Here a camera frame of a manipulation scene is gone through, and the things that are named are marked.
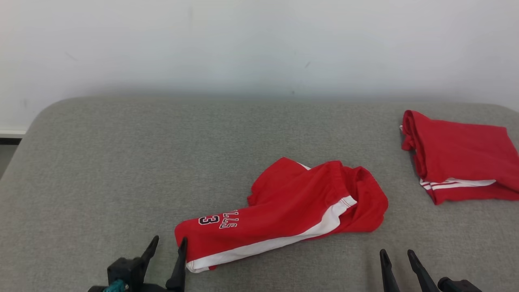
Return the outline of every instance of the floor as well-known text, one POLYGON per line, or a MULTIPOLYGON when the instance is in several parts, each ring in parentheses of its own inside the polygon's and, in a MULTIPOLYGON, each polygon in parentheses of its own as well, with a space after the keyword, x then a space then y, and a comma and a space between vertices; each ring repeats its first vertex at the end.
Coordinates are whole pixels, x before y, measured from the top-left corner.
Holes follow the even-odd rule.
POLYGON ((14 155, 17 145, 0 145, 0 178, 14 155))

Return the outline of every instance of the black strip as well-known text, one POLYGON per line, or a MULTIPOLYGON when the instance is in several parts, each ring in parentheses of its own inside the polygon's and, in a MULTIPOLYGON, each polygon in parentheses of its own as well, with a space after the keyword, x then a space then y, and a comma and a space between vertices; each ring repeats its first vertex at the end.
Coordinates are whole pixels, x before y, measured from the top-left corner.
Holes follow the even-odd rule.
POLYGON ((0 145, 20 145, 20 138, 0 138, 0 145))

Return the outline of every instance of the folded red garment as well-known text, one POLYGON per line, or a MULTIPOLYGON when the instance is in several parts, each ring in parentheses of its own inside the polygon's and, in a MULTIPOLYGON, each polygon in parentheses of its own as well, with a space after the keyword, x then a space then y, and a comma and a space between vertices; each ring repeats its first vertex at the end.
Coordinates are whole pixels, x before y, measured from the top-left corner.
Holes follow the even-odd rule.
POLYGON ((187 220, 175 228, 178 245, 187 237, 190 271, 332 233, 371 232, 388 206, 362 167, 331 161, 310 169, 288 158, 260 175, 248 201, 247 208, 187 220))
POLYGON ((415 150, 420 184, 436 205, 519 200, 519 155, 506 128, 431 120, 406 111, 402 133, 402 149, 415 150))

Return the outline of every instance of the gray table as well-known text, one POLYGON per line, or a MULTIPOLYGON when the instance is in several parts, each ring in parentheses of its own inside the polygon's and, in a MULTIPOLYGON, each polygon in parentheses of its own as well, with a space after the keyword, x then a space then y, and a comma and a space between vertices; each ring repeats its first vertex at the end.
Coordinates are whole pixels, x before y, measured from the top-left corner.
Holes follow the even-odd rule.
POLYGON ((519 202, 434 206, 400 149, 404 110, 505 126, 496 105, 178 102, 81 98, 52 105, 22 140, 0 181, 0 290, 86 291, 106 267, 160 243, 146 280, 164 284, 181 221, 245 207, 255 178, 287 156, 308 166, 362 165, 389 200, 373 233, 296 243, 187 275, 187 291, 382 291, 385 248, 402 291, 418 291, 413 249, 435 281, 469 279, 517 291, 519 202))

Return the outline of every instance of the white baseboard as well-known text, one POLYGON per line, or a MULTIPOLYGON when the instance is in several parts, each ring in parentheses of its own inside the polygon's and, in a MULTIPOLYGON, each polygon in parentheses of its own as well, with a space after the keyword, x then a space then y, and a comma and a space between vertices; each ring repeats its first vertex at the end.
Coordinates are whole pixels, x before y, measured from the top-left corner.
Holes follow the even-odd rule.
POLYGON ((0 130, 0 138, 18 138, 22 139, 26 131, 22 130, 0 130))

